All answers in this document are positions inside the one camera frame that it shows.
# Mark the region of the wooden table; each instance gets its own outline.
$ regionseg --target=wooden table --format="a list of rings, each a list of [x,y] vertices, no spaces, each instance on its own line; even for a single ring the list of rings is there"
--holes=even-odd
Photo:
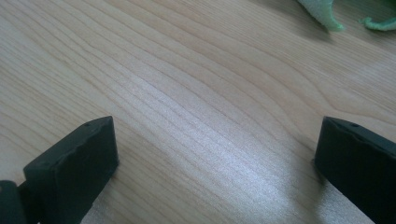
[[[371,223],[311,165],[323,116],[396,140],[395,33],[358,23],[391,11],[355,2],[328,33],[290,0],[0,1],[0,179],[111,115],[83,223]]]

